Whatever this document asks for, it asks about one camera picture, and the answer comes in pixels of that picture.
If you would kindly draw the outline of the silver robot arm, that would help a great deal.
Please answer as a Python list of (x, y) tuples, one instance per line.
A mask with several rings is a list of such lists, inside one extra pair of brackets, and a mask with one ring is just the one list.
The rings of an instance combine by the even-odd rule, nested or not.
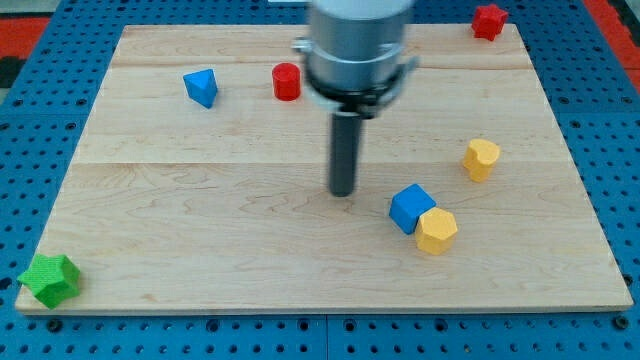
[(375, 118), (402, 92), (419, 58), (405, 59), (414, 0), (315, 0), (308, 33), (293, 41), (305, 87), (343, 116)]

